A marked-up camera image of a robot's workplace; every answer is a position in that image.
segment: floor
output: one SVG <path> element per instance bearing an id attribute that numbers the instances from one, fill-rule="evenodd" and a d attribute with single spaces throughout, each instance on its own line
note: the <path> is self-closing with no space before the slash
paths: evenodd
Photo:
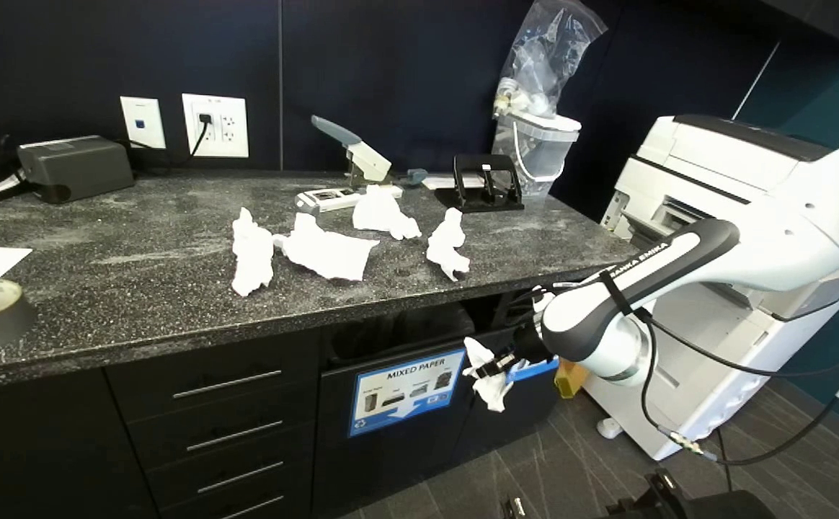
<path id="1" fill-rule="evenodd" d="M 528 517 L 577 519 L 606 517 L 606 504 L 641 497 L 654 465 L 629 442 L 606 442 L 595 425 L 602 419 L 586 395 L 560 403 L 531 435 L 386 497 L 345 519 L 499 519 L 508 497 L 523 497 Z M 753 455 L 808 421 L 775 390 L 758 392 L 727 426 L 730 455 Z M 687 497 L 727 488 L 723 474 L 697 455 L 662 465 Z M 779 460 L 732 470 L 734 488 L 755 493 L 775 517 L 839 519 L 839 435 L 814 429 Z"/>

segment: sticker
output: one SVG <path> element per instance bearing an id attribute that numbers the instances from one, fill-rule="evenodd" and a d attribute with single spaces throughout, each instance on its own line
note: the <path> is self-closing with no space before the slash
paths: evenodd
<path id="1" fill-rule="evenodd" d="M 348 438 L 383 429 L 452 402 L 463 349 L 360 372 Z"/>

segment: granite countertop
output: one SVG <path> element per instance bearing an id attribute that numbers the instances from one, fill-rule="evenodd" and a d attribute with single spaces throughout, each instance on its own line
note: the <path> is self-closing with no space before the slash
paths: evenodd
<path id="1" fill-rule="evenodd" d="M 270 235 L 289 235 L 293 194 L 313 184 L 326 183 L 210 173 L 141 180 L 73 206 L 45 206 L 37 194 L 4 199 L 0 246 L 32 248 L 5 279 L 25 288 L 37 327 L 21 343 L 0 343 L 0 385 L 572 279 L 632 253 L 590 219 L 543 199 L 528 212 L 466 213 L 461 251 L 474 272 L 449 282 L 423 261 L 423 240 L 355 230 L 341 212 L 319 225 L 380 236 L 363 282 L 319 279 L 275 253 L 270 288 L 236 297 L 230 222 L 240 207 Z M 423 236 L 445 217 L 429 191 L 406 191 L 400 207 Z"/>

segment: electrical outlet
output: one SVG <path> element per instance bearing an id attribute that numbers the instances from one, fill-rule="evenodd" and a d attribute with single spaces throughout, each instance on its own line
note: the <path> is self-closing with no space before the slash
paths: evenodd
<path id="1" fill-rule="evenodd" d="M 158 99 L 120 95 L 130 148 L 165 151 L 165 127 Z"/>
<path id="2" fill-rule="evenodd" d="M 244 99 L 181 95 L 188 151 L 210 158 L 247 158 Z"/>

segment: cabinet drawer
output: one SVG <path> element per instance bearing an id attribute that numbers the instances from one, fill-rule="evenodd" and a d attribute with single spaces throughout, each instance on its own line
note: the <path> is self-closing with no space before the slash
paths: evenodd
<path id="1" fill-rule="evenodd" d="M 309 483 L 312 429 L 285 429 L 269 442 L 204 454 L 165 470 L 151 470 L 158 509 L 194 499 L 215 499 L 241 488 L 279 490 L 285 483 Z"/>
<path id="2" fill-rule="evenodd" d="M 145 468 L 162 468 L 202 454 L 283 438 L 313 421 L 313 385 L 293 392 L 252 392 L 210 406 L 191 406 L 132 425 L 132 444 Z"/>
<path id="3" fill-rule="evenodd" d="M 202 406 L 244 392 L 285 392 L 318 375 L 318 336 L 279 336 L 106 370 L 125 419 Z"/>
<path id="4" fill-rule="evenodd" d="M 309 483 L 241 484 L 194 501 L 162 509 L 165 519 L 306 519 Z"/>

